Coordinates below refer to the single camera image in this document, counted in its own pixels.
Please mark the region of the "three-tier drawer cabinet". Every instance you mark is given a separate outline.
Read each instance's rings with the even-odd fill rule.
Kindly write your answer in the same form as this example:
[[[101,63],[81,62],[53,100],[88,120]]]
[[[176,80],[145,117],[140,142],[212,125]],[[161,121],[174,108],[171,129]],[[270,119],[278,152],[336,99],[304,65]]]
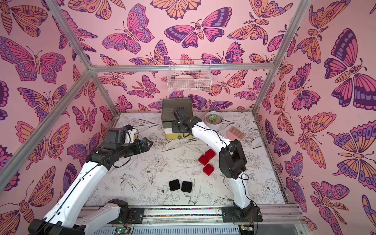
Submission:
[[[179,129],[179,111],[183,115],[193,117],[192,101],[190,98],[164,99],[162,102],[162,126],[167,140],[182,140],[193,138],[188,132]]]

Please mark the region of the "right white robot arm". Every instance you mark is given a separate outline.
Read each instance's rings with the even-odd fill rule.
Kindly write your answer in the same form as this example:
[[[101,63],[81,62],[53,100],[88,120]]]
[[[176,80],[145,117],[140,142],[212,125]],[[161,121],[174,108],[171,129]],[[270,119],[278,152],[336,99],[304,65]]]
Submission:
[[[200,139],[219,156],[219,169],[225,177],[229,178],[235,210],[242,219],[249,219],[255,208],[255,202],[250,198],[246,186],[250,177],[245,172],[247,159],[241,142],[221,136],[199,117],[189,116],[183,107],[175,108],[172,114],[176,119],[174,128],[179,133],[187,133]]]

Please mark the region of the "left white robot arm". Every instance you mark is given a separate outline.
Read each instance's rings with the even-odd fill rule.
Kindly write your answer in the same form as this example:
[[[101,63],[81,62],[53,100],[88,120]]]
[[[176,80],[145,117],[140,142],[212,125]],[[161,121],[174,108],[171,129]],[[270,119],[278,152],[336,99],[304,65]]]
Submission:
[[[97,184],[121,158],[148,152],[153,142],[135,139],[131,129],[113,128],[106,139],[93,149],[77,178],[62,199],[43,219],[34,219],[28,227],[31,235],[91,235],[110,222],[132,219],[128,203],[112,199],[101,209],[80,219],[78,216]]]

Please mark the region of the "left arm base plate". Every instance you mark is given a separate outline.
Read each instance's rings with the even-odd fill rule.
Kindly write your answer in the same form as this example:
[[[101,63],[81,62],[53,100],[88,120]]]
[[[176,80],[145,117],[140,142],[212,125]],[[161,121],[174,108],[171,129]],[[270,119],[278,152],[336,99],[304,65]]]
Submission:
[[[142,224],[144,220],[145,208],[121,209],[117,223],[119,224]]]

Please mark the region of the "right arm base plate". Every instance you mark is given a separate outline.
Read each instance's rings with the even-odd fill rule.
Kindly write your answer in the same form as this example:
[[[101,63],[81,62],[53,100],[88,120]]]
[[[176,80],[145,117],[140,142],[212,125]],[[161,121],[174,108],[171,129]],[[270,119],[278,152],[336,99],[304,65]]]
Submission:
[[[252,206],[250,208],[240,209],[238,207],[222,207],[221,208],[223,222],[232,223],[253,223],[263,222],[263,218],[259,207]]]

